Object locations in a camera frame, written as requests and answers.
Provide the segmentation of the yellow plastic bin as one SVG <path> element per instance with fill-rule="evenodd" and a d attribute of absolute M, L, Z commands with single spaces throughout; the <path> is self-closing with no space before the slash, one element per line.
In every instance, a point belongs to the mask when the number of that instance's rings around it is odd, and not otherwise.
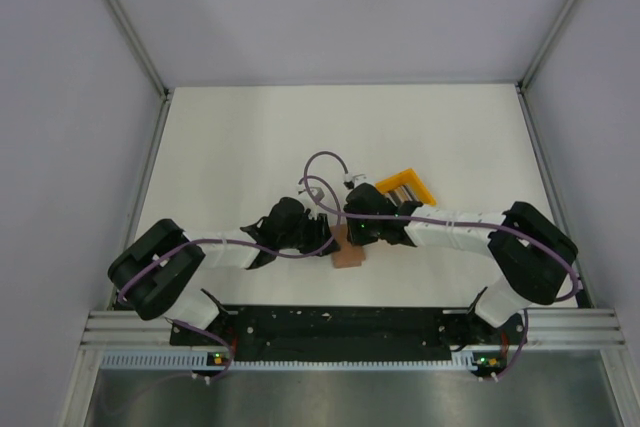
<path fill-rule="evenodd" d="M 412 168 L 376 181 L 374 185 L 395 206 L 409 201 L 421 202 L 430 206 L 437 205 L 435 197 Z"/>

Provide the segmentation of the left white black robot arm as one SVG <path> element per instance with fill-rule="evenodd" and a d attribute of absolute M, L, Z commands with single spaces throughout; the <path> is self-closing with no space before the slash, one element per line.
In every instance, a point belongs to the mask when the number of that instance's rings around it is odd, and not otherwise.
<path fill-rule="evenodd" d="M 323 257 L 339 250 L 326 215 L 283 197 L 257 222 L 217 234 L 195 235 L 172 219 L 161 219 L 112 262 L 107 275 L 118 300 L 140 319 L 185 322 L 212 344 L 226 334 L 227 321 L 212 297 L 196 285 L 197 272 L 255 270 L 279 257 Z"/>

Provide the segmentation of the tan leather card holder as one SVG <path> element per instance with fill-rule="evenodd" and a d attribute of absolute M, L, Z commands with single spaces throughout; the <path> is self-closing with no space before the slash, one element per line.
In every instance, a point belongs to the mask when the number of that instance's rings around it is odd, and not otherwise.
<path fill-rule="evenodd" d="M 359 267 L 365 262 L 366 254 L 364 248 L 353 245 L 348 240 L 348 228 L 346 224 L 333 226 L 331 233 L 339 246 L 339 250 L 331 254 L 334 268 Z"/>

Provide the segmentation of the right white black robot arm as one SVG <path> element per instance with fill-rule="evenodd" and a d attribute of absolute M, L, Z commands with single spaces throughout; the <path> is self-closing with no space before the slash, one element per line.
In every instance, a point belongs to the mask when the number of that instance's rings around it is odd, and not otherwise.
<path fill-rule="evenodd" d="M 354 245 L 442 247 L 485 256 L 501 276 L 479 294 L 466 321 L 469 335 L 487 343 L 507 320 L 532 304 L 552 305 L 577 293 L 576 244 L 533 205 L 516 201 L 499 213 L 443 210 L 420 201 L 394 204 L 362 183 L 346 197 L 348 239 Z"/>

